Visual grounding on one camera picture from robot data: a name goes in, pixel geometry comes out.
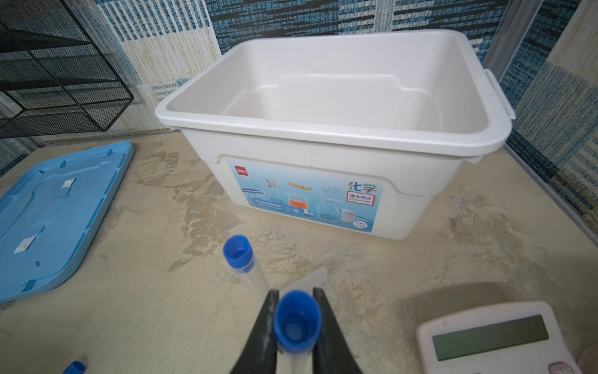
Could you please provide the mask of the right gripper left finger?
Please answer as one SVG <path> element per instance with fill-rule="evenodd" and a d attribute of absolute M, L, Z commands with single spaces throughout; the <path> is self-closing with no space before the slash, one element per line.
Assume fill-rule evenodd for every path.
<path fill-rule="evenodd" d="M 234 373 L 275 373 L 277 371 L 277 339 L 274 317 L 280 292 L 270 290 L 255 320 L 249 338 L 233 366 Z"/>

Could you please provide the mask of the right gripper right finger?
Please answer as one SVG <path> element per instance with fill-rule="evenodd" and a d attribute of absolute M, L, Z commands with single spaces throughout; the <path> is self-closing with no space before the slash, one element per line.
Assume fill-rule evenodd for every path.
<path fill-rule="evenodd" d="M 322 288 L 313 288 L 312 296 L 322 315 L 321 332 L 312 351 L 312 372 L 362 374 L 350 352 L 325 291 Z"/>

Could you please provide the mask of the blue-capped test tube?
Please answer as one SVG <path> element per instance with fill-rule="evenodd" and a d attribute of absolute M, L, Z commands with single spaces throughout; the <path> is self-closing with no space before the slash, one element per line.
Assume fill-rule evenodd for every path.
<path fill-rule="evenodd" d="M 63 374 L 84 374 L 87 370 L 87 367 L 80 361 L 73 361 L 69 364 L 69 366 L 63 371 Z"/>
<path fill-rule="evenodd" d="M 274 333 L 282 354 L 282 373 L 305 373 L 308 359 L 319 339 L 322 313 L 316 300 L 294 290 L 280 299 L 274 316 Z"/>
<path fill-rule="evenodd" d="M 271 286 L 248 238 L 244 235 L 230 237 L 224 243 L 223 254 L 228 265 L 238 274 L 258 304 L 262 305 Z"/>

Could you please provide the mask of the white plastic storage bin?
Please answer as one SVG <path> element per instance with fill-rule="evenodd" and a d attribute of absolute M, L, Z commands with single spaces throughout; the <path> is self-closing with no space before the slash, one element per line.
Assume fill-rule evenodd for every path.
<path fill-rule="evenodd" d="M 457 31 L 255 39 L 163 99 L 240 206 L 400 240 L 515 112 Z"/>

